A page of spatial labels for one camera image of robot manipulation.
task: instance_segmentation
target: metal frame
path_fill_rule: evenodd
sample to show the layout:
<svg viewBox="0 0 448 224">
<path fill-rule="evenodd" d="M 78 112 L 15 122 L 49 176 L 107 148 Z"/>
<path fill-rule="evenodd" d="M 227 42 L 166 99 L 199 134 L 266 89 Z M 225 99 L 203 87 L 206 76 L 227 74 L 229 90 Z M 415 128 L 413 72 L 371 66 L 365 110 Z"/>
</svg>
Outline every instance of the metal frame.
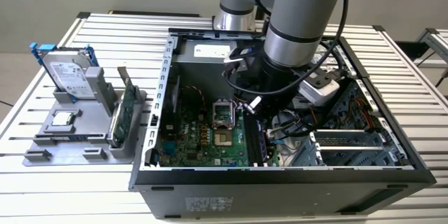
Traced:
<svg viewBox="0 0 448 224">
<path fill-rule="evenodd" d="M 91 14 L 78 34 L 75 28 L 67 32 L 73 44 L 65 46 L 82 46 L 87 43 L 95 48 L 101 66 L 127 66 L 131 77 L 145 79 L 145 86 L 150 96 L 157 99 L 155 77 L 159 75 L 163 50 L 170 27 L 211 29 L 211 19 L 198 17 L 161 17 Z M 338 25 L 329 25 L 326 36 L 334 36 Z M 385 210 L 369 216 L 321 217 L 317 223 L 335 221 L 362 221 L 366 224 L 378 223 L 447 223 L 448 221 L 448 135 L 447 113 L 438 100 L 423 87 L 419 77 L 405 65 L 399 55 L 381 36 L 373 26 L 346 26 L 345 34 L 354 52 L 371 76 L 373 84 L 386 85 L 377 87 L 391 111 L 401 123 L 403 130 L 419 151 L 438 184 L 418 192 L 411 197 L 401 200 Z M 107 72 L 107 81 L 114 81 L 118 76 Z M 151 211 L 141 196 L 127 191 L 127 181 L 131 174 L 131 165 L 94 165 L 94 166 L 59 166 L 59 167 L 25 167 L 21 155 L 31 145 L 27 140 L 41 128 L 42 115 L 53 104 L 51 88 L 46 88 L 50 79 L 41 70 L 31 85 L 25 91 L 17 106 L 13 108 L 0 125 L 0 180 L 3 187 L 0 197 L 7 196 L 10 204 L 0 211 L 2 216 L 15 216 L 14 220 L 25 221 L 37 218 L 46 222 L 69 221 L 121 221 L 149 222 L 154 221 Z M 402 85 L 401 89 L 387 85 Z M 141 138 L 146 136 L 146 123 L 150 120 L 153 101 L 147 101 L 146 112 L 142 120 Z M 410 109 L 397 108 L 409 105 Z M 437 106 L 423 109 L 421 104 Z M 86 207 L 74 207 L 70 202 L 85 199 L 89 192 L 90 200 Z M 211 220 L 217 223 L 227 220 Z M 234 219 L 234 223 L 310 222 L 302 217 L 250 218 Z"/>
</svg>

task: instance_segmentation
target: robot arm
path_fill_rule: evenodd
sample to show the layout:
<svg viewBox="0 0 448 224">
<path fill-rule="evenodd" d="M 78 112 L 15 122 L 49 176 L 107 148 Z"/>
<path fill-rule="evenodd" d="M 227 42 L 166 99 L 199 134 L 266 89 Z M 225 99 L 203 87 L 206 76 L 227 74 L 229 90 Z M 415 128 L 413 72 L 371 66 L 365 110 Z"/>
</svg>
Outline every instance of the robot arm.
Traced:
<svg viewBox="0 0 448 224">
<path fill-rule="evenodd" d="M 275 0 L 265 51 L 285 67 L 313 60 L 338 0 Z M 254 0 L 221 0 L 215 29 L 254 30 Z"/>
<path fill-rule="evenodd" d="M 289 103 L 298 90 L 318 106 L 329 101 L 339 85 L 319 67 L 334 51 L 343 32 L 347 0 L 335 41 L 319 62 L 311 62 L 337 2 L 338 0 L 275 0 L 265 44 L 253 50 L 253 54 L 257 51 L 258 60 L 262 61 L 259 84 L 254 86 L 255 90 L 239 87 L 239 79 L 237 84 L 231 81 L 235 71 L 227 71 L 225 77 L 231 87 L 247 94 L 265 96 L 266 104 Z"/>
</svg>

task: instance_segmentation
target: circuit board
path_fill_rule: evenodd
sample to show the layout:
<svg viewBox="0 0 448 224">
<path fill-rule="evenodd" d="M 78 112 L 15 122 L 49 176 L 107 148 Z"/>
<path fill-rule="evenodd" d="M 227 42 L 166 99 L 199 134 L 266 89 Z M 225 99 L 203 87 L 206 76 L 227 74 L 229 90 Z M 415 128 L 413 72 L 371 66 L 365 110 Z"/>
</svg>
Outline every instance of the circuit board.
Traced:
<svg viewBox="0 0 448 224">
<path fill-rule="evenodd" d="M 135 87 L 131 79 L 126 79 L 126 88 L 122 95 L 122 103 L 119 104 L 118 116 L 114 120 L 114 137 L 117 142 L 122 144 L 129 137 L 133 114 L 134 114 L 134 102 L 135 102 Z"/>
<path fill-rule="evenodd" d="M 199 121 L 193 112 L 181 114 L 178 140 L 163 142 L 162 166 L 249 166 L 243 111 L 237 112 L 233 130 L 214 130 L 211 116 Z"/>
</svg>

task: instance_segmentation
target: slotted metal surface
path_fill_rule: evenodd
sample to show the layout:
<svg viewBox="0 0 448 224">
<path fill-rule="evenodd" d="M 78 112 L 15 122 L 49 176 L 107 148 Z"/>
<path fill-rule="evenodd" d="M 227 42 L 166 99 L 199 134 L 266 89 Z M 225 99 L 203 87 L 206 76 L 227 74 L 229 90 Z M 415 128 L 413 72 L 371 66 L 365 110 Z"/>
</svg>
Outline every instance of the slotted metal surface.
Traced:
<svg viewBox="0 0 448 224">
<path fill-rule="evenodd" d="M 106 79 L 125 88 L 118 66 L 127 66 L 133 81 L 153 98 L 158 85 L 167 29 L 210 29 L 210 18 L 93 14 L 78 19 L 59 46 L 97 50 Z M 330 25 L 326 35 L 334 36 Z M 343 36 L 367 68 L 374 84 L 397 115 L 405 131 L 438 179 L 438 184 L 370 216 L 319 218 L 314 223 L 447 223 L 448 222 L 448 117 L 447 104 L 421 71 L 391 42 L 387 33 L 371 26 L 347 26 Z M 41 70 L 17 106 L 0 125 L 0 216 L 27 223 L 157 221 L 141 194 L 129 192 L 131 165 L 25 167 L 23 154 L 33 143 L 55 102 L 54 84 Z M 142 119 L 146 136 L 151 100 Z M 310 222 L 310 219 L 191 220 L 191 222 Z"/>
</svg>

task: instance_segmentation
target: white label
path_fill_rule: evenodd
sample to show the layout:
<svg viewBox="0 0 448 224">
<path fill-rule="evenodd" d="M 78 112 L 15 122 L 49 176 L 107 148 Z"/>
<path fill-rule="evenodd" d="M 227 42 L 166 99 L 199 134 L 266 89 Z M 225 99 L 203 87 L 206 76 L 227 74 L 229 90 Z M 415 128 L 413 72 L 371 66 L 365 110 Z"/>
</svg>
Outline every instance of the white label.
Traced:
<svg viewBox="0 0 448 224">
<path fill-rule="evenodd" d="M 187 211 L 230 211 L 234 197 L 187 197 Z"/>
<path fill-rule="evenodd" d="M 226 45 L 197 45 L 195 57 L 226 58 L 230 55 L 231 46 Z"/>
<path fill-rule="evenodd" d="M 77 98 L 95 98 L 82 67 L 71 62 L 53 62 L 51 67 L 66 92 Z"/>
</svg>

